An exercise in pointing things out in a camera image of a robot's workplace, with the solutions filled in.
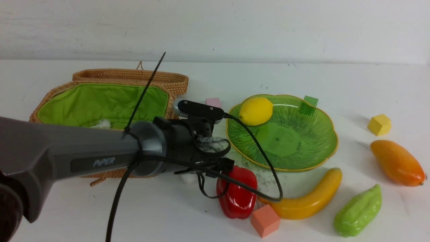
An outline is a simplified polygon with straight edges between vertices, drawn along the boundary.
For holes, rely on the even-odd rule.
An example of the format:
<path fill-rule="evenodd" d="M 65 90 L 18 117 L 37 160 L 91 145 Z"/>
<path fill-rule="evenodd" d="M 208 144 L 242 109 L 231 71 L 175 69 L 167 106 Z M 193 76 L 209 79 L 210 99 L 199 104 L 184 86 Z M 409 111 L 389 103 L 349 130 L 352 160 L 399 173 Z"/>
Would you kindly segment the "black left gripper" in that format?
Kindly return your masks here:
<path fill-rule="evenodd" d="M 233 171 L 235 161 L 227 158 L 231 143 L 226 138 L 213 136 L 214 120 L 155 117 L 153 124 L 165 138 L 165 159 L 175 161 L 174 174 L 205 173 L 217 177 L 219 173 Z"/>

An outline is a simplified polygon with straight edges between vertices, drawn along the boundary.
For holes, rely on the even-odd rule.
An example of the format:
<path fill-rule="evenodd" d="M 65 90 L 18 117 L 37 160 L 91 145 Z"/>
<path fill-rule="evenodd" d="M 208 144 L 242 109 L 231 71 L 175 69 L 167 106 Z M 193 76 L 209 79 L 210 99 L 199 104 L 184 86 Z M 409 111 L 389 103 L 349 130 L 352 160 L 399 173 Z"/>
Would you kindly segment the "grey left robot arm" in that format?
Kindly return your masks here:
<path fill-rule="evenodd" d="M 1 117 L 1 241 L 35 222 L 59 180 L 132 167 L 131 175 L 230 172 L 228 140 L 205 118 L 138 121 L 127 130 L 31 123 Z"/>

